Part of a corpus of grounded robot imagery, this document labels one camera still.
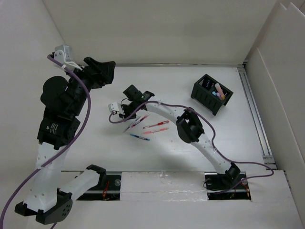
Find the dark red clear pen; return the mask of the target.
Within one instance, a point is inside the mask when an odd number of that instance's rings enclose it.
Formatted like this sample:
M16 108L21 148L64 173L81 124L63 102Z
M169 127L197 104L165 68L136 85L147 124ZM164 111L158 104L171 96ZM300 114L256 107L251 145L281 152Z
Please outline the dark red clear pen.
M134 128L136 125L138 125L140 122L142 122L144 119L148 118L150 116L150 113L144 115L143 117L139 117L132 125L131 128Z

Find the blue clear gel pen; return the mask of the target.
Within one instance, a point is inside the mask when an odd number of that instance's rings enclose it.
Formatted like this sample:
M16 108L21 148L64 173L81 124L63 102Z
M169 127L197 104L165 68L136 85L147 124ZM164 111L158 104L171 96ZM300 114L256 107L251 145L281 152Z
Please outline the blue clear gel pen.
M150 141L150 139L145 138L145 137L143 137L143 136L134 135L134 134L129 134L129 135L132 136L132 137L136 137L136 138L138 138L138 139L141 139L141 140Z

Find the pink clear gel pen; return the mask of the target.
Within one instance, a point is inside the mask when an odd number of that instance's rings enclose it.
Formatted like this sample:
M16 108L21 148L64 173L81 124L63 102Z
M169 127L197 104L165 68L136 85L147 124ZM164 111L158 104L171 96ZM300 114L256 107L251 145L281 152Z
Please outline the pink clear gel pen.
M160 129L156 129L156 130L146 131L146 132L143 132L142 134L143 135L149 135L149 134L154 134L154 133L166 131L168 129L169 129L168 127L164 127L164 128L160 128Z

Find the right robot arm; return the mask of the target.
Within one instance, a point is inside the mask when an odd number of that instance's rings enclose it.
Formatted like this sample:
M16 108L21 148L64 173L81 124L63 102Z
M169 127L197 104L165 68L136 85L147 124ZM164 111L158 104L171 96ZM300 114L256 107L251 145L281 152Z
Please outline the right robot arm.
M130 85L123 94L130 103L122 105L121 118L133 119L138 110L146 110L168 119L176 125L179 138L197 148L213 165L217 172L216 179L212 181L216 185L215 190L229 189L237 183L240 169L217 152L203 129L199 115L192 108L155 101L153 93L142 93L134 85Z

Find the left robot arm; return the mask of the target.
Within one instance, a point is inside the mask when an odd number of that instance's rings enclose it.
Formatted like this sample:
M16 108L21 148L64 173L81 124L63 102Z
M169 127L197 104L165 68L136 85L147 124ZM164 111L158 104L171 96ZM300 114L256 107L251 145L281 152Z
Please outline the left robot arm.
M107 185L106 170L89 165L68 184L60 187L60 175L66 154L84 130L78 120L84 104L90 104L89 92L111 84L116 63L84 59L86 66L69 71L69 79L53 76L43 85L41 102L45 106L38 130L37 173L27 198L15 206L22 216L35 216L43 225L55 225L66 219L74 201L91 188Z

